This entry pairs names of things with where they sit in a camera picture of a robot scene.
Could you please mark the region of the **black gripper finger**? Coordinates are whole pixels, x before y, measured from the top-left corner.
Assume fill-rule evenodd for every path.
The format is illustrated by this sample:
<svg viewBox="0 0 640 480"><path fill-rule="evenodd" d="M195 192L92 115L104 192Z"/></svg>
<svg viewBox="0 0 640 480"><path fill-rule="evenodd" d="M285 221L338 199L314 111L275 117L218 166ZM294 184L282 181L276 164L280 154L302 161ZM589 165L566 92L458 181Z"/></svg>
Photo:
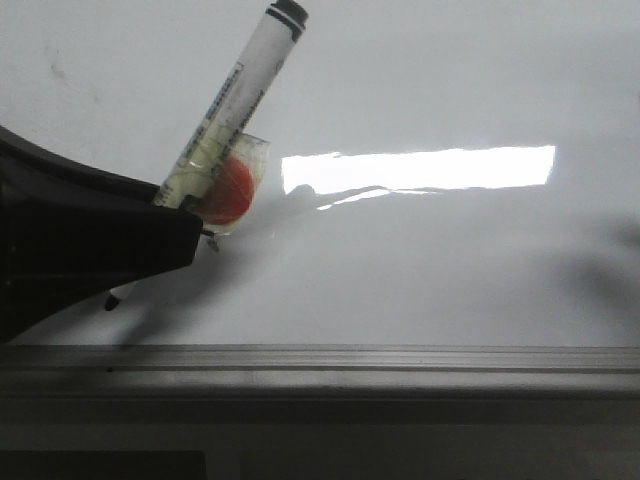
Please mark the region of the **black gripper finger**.
<svg viewBox="0 0 640 480"><path fill-rule="evenodd" d="M202 222L153 205L157 190L2 129L2 342L88 297L190 265Z"/></svg>

